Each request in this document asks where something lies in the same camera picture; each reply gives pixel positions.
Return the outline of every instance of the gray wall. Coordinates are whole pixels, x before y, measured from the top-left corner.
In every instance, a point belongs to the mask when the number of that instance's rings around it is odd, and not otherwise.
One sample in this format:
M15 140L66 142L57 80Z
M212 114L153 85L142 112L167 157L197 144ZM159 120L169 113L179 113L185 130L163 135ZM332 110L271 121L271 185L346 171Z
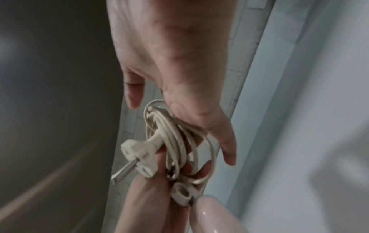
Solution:
M369 231L368 11L330 1L294 48L268 107L289 117L241 217L251 233Z

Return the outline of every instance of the hand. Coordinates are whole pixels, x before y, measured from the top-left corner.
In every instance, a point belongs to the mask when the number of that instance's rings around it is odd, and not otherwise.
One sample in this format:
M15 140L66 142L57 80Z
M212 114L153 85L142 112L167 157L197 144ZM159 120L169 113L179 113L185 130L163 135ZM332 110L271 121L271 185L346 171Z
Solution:
M236 139L220 107L236 0L108 0L128 107L138 108L145 79L173 114L211 134L236 164Z
M138 175L128 191L123 211L115 233L184 233L189 217L189 207L179 206L170 196L172 182L166 177L165 153L157 155L158 172L146 179ZM208 174L208 161L193 177L203 178ZM186 164L182 170L190 172Z

